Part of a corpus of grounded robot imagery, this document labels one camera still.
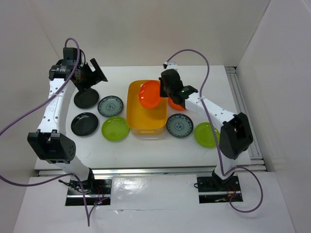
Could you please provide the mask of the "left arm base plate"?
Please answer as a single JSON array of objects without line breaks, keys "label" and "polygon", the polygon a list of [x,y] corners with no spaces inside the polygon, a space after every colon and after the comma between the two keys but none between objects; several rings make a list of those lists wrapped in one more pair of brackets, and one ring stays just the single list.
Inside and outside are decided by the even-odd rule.
[{"label": "left arm base plate", "polygon": [[[93,189],[85,190],[87,206],[98,204],[100,206],[110,205],[111,203],[112,179],[99,179],[94,181]],[[79,186],[68,187],[66,206],[83,206],[83,195]]]}]

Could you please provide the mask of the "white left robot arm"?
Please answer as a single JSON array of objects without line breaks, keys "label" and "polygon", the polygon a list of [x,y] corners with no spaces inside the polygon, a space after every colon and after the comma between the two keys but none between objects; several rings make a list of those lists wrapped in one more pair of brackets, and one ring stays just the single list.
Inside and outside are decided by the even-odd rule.
[{"label": "white left robot arm", "polygon": [[40,160],[54,164],[66,173],[72,173],[72,180],[67,186],[92,193],[96,182],[92,169],[85,166],[76,156],[74,141],[66,136],[66,118],[71,96],[77,88],[85,91],[100,81],[106,81],[97,61],[74,66],[74,61],[62,59],[49,71],[50,93],[43,118],[34,133],[29,133],[27,141]]}]

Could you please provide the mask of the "orange plate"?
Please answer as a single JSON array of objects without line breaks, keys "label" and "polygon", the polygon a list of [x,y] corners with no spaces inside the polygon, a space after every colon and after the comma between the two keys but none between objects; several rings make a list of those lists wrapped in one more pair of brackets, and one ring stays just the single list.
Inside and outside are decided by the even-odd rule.
[{"label": "orange plate", "polygon": [[178,104],[175,104],[171,98],[168,98],[168,104],[174,110],[185,111],[185,108],[183,108],[182,106],[180,106]]},{"label": "orange plate", "polygon": [[160,81],[149,80],[139,90],[139,102],[146,109],[156,108],[161,102]]}]

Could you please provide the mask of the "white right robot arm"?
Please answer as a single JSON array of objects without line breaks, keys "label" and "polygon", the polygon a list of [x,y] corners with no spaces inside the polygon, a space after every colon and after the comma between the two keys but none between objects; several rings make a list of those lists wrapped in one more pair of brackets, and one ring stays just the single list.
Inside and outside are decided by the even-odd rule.
[{"label": "white right robot arm", "polygon": [[211,176],[213,187],[224,190],[233,177],[237,158],[253,143],[248,117],[244,113],[227,111],[203,97],[194,87],[184,86],[175,69],[165,69],[159,80],[161,97],[169,97],[186,110],[207,117],[212,129],[220,133],[220,141],[216,145],[219,163]]}]

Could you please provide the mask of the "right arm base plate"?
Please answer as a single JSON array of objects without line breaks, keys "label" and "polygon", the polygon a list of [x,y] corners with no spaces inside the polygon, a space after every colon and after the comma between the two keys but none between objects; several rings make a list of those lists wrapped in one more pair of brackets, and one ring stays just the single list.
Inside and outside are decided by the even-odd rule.
[{"label": "right arm base plate", "polygon": [[199,203],[243,202],[238,176],[234,176],[227,184],[217,187],[212,177],[197,177],[193,185],[198,190]]}]

